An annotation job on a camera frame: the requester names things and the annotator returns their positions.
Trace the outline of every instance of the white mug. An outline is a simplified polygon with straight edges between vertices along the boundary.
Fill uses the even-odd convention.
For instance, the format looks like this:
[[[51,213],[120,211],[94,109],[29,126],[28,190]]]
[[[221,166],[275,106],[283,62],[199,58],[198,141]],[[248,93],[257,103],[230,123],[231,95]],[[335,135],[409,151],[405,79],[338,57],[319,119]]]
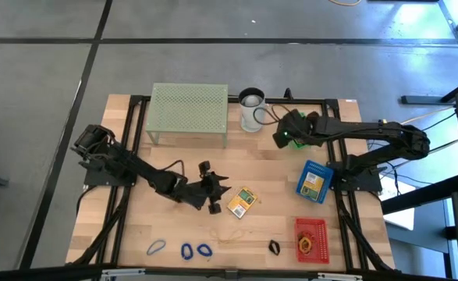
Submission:
[[[241,127],[243,130],[254,133],[258,132],[265,120],[265,111],[254,110],[259,107],[265,107],[265,94],[260,89],[249,87],[239,94],[239,104],[241,106]]]

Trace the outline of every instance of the wooden table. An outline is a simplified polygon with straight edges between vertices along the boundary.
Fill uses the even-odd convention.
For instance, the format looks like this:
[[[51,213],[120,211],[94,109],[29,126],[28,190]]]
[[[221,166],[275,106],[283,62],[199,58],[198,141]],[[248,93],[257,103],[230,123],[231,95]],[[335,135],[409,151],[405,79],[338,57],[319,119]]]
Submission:
[[[101,124],[114,131],[119,140],[123,131],[130,96],[112,94],[108,98]],[[301,112],[321,112],[318,105],[288,105]],[[359,108],[354,100],[339,100],[343,121],[360,121]],[[278,116],[285,112],[275,107]],[[135,110],[130,136],[134,135],[138,110]],[[344,271],[345,261],[339,231],[339,220],[333,192],[324,204],[312,203],[295,194],[297,180],[304,163],[311,159],[325,164],[327,146],[303,150],[278,149],[272,139],[275,125],[264,126],[257,133],[247,133],[240,127],[240,107],[229,104],[228,144],[222,148],[219,136],[209,134],[161,135],[159,145],[153,145],[145,131],[141,134],[138,155],[157,168],[166,167],[177,159],[185,162],[186,176],[199,180],[197,165],[209,160],[211,168],[229,179],[222,183],[233,187],[222,196],[222,213],[210,215],[208,204],[201,211],[187,204],[177,204],[157,195],[139,178],[131,192],[122,238],[119,265],[137,267],[198,268],[198,269],[278,269],[310,271]],[[131,149],[133,140],[129,140]],[[348,153],[367,151],[365,140],[346,140]],[[240,190],[248,186],[258,196],[257,202],[239,220],[226,205]],[[82,255],[84,249],[101,230],[108,202],[109,187],[98,187],[86,195],[80,206],[67,261]],[[389,238],[379,200],[367,192],[356,192],[357,205],[364,235],[383,261],[394,266]],[[328,227],[330,262],[327,265],[299,263],[294,249],[294,220],[296,217],[324,219]],[[158,253],[147,256],[148,247],[157,239],[166,240]],[[275,256],[268,250],[270,239],[280,243],[281,253]],[[111,233],[105,261],[110,259],[114,241]],[[353,263],[359,266],[357,246],[350,233]],[[180,256],[183,243],[194,247],[206,243],[213,250],[210,258],[194,253],[189,261]]]

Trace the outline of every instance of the yellow object in basket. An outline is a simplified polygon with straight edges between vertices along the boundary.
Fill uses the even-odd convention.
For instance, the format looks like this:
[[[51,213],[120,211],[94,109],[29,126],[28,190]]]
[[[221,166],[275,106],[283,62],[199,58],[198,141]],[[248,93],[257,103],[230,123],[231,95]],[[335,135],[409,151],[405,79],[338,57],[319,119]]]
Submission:
[[[240,219],[256,200],[257,196],[249,188],[243,187],[241,191],[232,198],[227,208]]]

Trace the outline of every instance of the concrete floor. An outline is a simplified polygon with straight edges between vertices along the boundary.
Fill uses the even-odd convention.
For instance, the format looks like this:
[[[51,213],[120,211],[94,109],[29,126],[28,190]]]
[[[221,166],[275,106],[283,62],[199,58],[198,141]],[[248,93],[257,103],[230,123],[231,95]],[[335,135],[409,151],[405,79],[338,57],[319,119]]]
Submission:
[[[458,22],[454,2],[445,1]],[[104,3],[1,0],[0,37],[93,37]],[[435,3],[362,1],[341,7],[326,0],[128,0],[114,1],[104,37],[450,39],[447,20]],[[84,44],[0,44],[0,176],[10,179],[7,188],[0,188],[0,270],[16,266],[88,51]],[[87,124],[100,122],[108,94],[150,94],[154,82],[228,84],[230,94],[259,87],[274,97],[290,87],[296,97],[355,98],[365,121],[403,121],[435,108],[401,106],[400,95],[441,95],[458,85],[458,47],[101,45],[72,141]],[[415,125],[425,127],[446,115]],[[450,141],[458,136],[456,121],[429,134],[433,148]],[[84,177],[78,161],[67,152],[34,259],[36,267],[61,265],[65,260]],[[435,164],[440,161],[446,165]],[[454,176],[458,146],[399,172],[430,182]],[[392,243],[392,248],[396,265],[404,272],[442,275],[431,270],[443,267],[443,261],[434,258],[441,254],[422,258],[414,253],[421,249],[400,242]],[[414,268],[407,264],[407,256],[437,265]]]

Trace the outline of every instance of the blue rubber band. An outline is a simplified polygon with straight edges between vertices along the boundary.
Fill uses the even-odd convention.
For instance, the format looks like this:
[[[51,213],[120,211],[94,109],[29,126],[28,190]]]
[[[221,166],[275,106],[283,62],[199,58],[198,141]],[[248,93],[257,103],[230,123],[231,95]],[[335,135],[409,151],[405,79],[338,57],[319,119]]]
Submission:
[[[190,252],[190,254],[188,256],[185,255],[185,248],[186,247],[189,249],[189,252]],[[181,253],[182,253],[182,258],[184,260],[186,260],[186,261],[190,260],[194,256],[194,252],[192,251],[192,246],[190,246],[190,244],[188,244],[188,243],[185,243],[184,245],[182,245]]]
[[[203,252],[202,251],[203,248],[208,250],[208,252]],[[197,246],[197,252],[200,255],[205,256],[205,257],[211,257],[213,255],[213,251],[211,250],[211,248],[207,244],[201,244],[201,245]]]
[[[154,249],[153,251],[151,251],[152,247],[157,243],[163,243],[163,245],[161,245],[159,248]],[[149,246],[149,248],[147,249],[147,255],[153,255],[155,252],[160,251],[165,246],[166,246],[166,241],[164,241],[163,239],[158,239],[158,240],[154,241],[151,244],[151,246]]]

